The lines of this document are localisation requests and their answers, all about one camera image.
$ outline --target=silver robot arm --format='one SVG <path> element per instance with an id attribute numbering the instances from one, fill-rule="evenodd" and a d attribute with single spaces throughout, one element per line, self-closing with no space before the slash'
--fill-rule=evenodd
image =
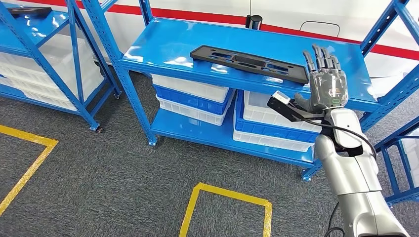
<path id="1" fill-rule="evenodd" d="M 346 237 L 409 237 L 381 193 L 376 154 L 362 133 L 358 117 L 343 108 L 348 101 L 344 71 L 326 48 L 313 45 L 313 49 L 317 69 L 310 54 L 303 52 L 310 72 L 311 97 L 307 100 L 298 93 L 294 95 L 303 110 L 279 91 L 272 95 L 268 106 L 290 121 L 323 121 L 314 154 L 322 162 L 332 192 L 339 200 Z M 349 157 L 338 154 L 344 151 Z"/>
<path id="2" fill-rule="evenodd" d="M 349 109 L 333 109 L 325 119 L 334 126 L 350 128 L 362 134 L 356 114 Z M 334 137 L 319 135 L 314 144 L 315 157 L 320 159 L 332 192 L 337 195 L 347 237 L 392 236 L 409 237 L 394 217 L 381 193 L 378 167 L 369 145 L 364 141 L 334 129 Z M 336 145 L 355 149 L 362 147 L 356 156 L 342 157 Z"/>

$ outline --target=gray carpet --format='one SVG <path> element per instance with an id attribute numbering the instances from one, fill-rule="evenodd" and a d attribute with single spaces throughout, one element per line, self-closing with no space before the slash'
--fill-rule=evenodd
<path id="1" fill-rule="evenodd" d="M 140 74 L 131 77 L 151 120 L 159 106 L 151 82 Z M 417 116 L 406 108 L 418 101 L 415 93 L 368 137 L 376 143 Z M 89 131 L 81 117 L 9 99 L 0 98 L 0 111 L 2 125 L 59 140 L 0 217 L 1 237 L 178 236 L 199 182 L 269 200 L 275 237 L 323 236 L 336 202 L 323 171 L 303 182 L 294 165 L 170 138 L 148 146 L 125 95 L 108 98 L 95 117 L 103 134 Z M 7 151 L 8 141 L 0 139 L 0 151 Z M 390 155 L 401 167 L 397 152 Z M 378 164 L 388 195 L 381 156 Z M 396 173 L 406 188 L 402 169 Z M 419 203 L 398 204 L 393 211 L 419 236 Z M 188 236 L 261 236 L 263 215 L 261 206 L 201 192 Z M 342 225 L 339 211 L 334 225 Z"/>
<path id="2" fill-rule="evenodd" d="M 3 200 L 45 146 L 0 133 L 0 201 Z"/>

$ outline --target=yellow tape marking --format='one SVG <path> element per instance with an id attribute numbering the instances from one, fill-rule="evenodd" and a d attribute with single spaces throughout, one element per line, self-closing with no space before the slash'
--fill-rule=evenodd
<path id="1" fill-rule="evenodd" d="M 180 237 L 186 237 L 189 224 L 192 218 L 192 213 L 194 212 L 195 204 L 198 199 L 198 194 L 200 190 L 264 206 L 265 219 L 263 222 L 263 237 L 271 236 L 272 204 L 268 200 L 258 198 L 258 197 L 253 197 L 250 195 L 238 193 L 238 192 L 223 189 L 223 188 L 219 188 L 219 187 L 212 186 L 209 184 L 198 183 L 194 187 L 191 194 L 191 198 L 189 199 L 188 207 L 186 208 L 185 217 L 183 218 L 182 226 L 180 227 L 180 234 L 179 234 Z"/>
<path id="2" fill-rule="evenodd" d="M 32 133 L 20 131 L 14 128 L 6 127 L 0 125 L 0 133 L 17 137 L 26 141 L 34 142 L 40 145 L 46 146 L 45 150 L 38 156 L 38 158 L 34 161 L 34 163 L 29 167 L 29 169 L 22 175 L 16 185 L 12 188 L 12 190 L 7 194 L 4 200 L 0 203 L 0 216 L 6 210 L 6 208 L 10 205 L 16 195 L 20 192 L 23 186 L 28 182 L 31 176 L 35 173 L 35 171 L 39 168 L 45 158 L 51 153 L 52 149 L 57 145 L 58 141 L 52 140 L 46 137 L 41 137 L 34 135 Z"/>

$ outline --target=black cable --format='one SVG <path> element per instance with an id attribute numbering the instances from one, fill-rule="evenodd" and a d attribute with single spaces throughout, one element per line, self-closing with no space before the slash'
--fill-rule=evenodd
<path id="1" fill-rule="evenodd" d="M 326 232 L 325 237 L 328 237 L 330 235 L 330 233 L 332 233 L 333 231 L 340 231 L 340 232 L 342 232 L 342 237 L 345 237 L 345 231 L 341 227 L 332 227 L 332 228 L 330 228 Z"/>
<path id="2" fill-rule="evenodd" d="M 337 211 L 337 207 L 339 206 L 339 202 L 336 203 L 336 206 L 333 208 L 332 214 L 330 215 L 329 224 L 328 224 L 328 230 L 330 230 L 330 227 L 332 227 L 332 219 Z"/>
<path id="3" fill-rule="evenodd" d="M 349 133 L 361 138 L 364 142 L 366 142 L 368 144 L 368 146 L 370 146 L 371 151 L 373 152 L 374 159 L 377 160 L 377 152 L 376 152 L 374 146 L 371 144 L 371 142 L 368 141 L 367 138 L 363 137 L 361 134 L 358 134 L 358 133 L 356 133 L 352 130 L 349 130 L 349 129 L 346 129 L 346 128 L 343 128 L 343 127 L 338 127 L 338 126 L 334 126 L 334 125 L 330 125 L 330 124 L 316 123 L 316 122 L 310 121 L 306 118 L 302 118 L 301 120 L 303 120 L 304 122 L 307 122 L 309 124 L 312 124 L 312 125 L 321 126 L 321 127 L 328 127 L 328 128 L 332 128 L 332 129 L 338 129 L 338 130 L 342 130 L 342 131 L 345 131 L 345 132 L 349 132 Z"/>

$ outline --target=red stripe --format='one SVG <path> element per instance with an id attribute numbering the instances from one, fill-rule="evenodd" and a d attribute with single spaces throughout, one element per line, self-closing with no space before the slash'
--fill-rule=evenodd
<path id="1" fill-rule="evenodd" d="M 66 6 L 65 0 L 22 0 L 22 1 L 41 3 L 41 4 L 47 4 L 47 5 Z M 81 1 L 77 1 L 77 5 L 79 6 L 79 8 L 84 9 L 84 6 Z M 116 13 L 141 15 L 141 9 L 139 6 L 127 6 L 127 5 L 114 4 L 108 11 L 116 12 Z M 167 18 L 184 19 L 184 20 L 208 21 L 208 22 L 229 23 L 229 24 L 238 24 L 238 25 L 243 25 L 246 21 L 246 17 L 244 16 L 232 16 L 232 15 L 224 15 L 224 14 L 205 13 L 205 12 L 193 12 L 193 11 L 171 10 L 171 9 L 161 9 L 161 8 L 152 8 L 152 12 L 153 12 L 153 15 L 157 17 L 167 17 Z M 327 35 L 322 35 L 322 34 L 317 34 L 317 33 L 299 31 L 299 30 L 294 30 L 290 28 L 284 28 L 284 27 L 272 26 L 272 25 L 266 25 L 266 24 L 262 24 L 261 30 L 295 35 L 295 36 L 312 37 L 312 38 L 318 38 L 318 39 L 324 39 L 324 40 L 336 40 L 336 41 L 341 41 L 341 42 L 349 42 L 349 43 L 357 43 L 357 44 L 361 43 L 360 41 L 356 41 L 352 39 L 349 40 L 349 39 L 344 39 L 344 38 L 339 38 L 339 37 L 327 36 Z M 400 57 L 400 58 L 419 60 L 419 51 L 414 51 L 410 49 L 396 48 L 396 47 L 376 44 L 372 48 L 371 52 Z"/>

